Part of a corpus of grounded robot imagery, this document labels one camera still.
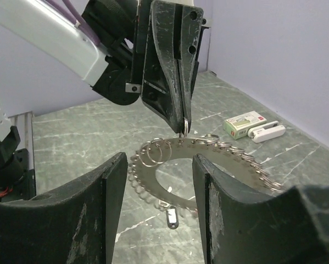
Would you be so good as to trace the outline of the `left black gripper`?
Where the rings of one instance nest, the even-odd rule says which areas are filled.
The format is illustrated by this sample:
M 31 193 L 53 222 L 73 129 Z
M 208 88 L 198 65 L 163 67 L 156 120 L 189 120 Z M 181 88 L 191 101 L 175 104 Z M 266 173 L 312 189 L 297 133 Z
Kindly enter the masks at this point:
M 203 9 L 193 1 L 138 3 L 130 85 L 138 85 L 144 105 L 183 135 L 191 127 L 191 100 L 207 28 Z

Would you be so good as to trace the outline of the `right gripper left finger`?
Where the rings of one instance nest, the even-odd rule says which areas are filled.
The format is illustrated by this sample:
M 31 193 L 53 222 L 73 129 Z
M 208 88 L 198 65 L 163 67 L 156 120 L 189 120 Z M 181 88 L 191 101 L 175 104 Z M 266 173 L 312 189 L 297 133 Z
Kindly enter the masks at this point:
M 30 200 L 0 202 L 0 263 L 111 263 L 127 169 L 119 152 Z

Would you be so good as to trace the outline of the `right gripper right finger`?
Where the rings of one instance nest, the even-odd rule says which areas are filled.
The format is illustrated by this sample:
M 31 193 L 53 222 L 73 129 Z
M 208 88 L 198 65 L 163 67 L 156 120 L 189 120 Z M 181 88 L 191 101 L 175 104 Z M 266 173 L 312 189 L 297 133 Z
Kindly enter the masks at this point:
M 329 185 L 294 186 L 269 214 L 198 220 L 205 263 L 329 263 Z

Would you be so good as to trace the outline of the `metal disc with keyrings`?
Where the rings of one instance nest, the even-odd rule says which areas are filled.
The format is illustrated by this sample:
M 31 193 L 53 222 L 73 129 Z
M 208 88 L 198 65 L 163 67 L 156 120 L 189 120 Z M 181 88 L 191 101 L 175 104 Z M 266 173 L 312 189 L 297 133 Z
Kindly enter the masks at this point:
M 193 200 L 168 192 L 156 177 L 160 166 L 183 158 L 192 160 Z M 237 216 L 243 210 L 254 216 L 268 215 L 286 191 L 245 150 L 212 140 L 211 135 L 158 137 L 143 143 L 131 157 L 129 181 L 137 195 L 156 209 L 167 211 L 176 207 L 201 220 L 224 213 Z

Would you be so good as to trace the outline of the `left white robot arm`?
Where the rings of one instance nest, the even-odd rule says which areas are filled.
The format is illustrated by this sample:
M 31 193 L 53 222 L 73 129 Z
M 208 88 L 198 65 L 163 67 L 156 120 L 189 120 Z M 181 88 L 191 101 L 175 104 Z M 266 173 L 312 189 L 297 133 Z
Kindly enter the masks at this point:
M 0 1 L 0 25 L 55 58 L 117 105 L 140 98 L 177 134 L 191 100 L 206 28 L 193 1 Z

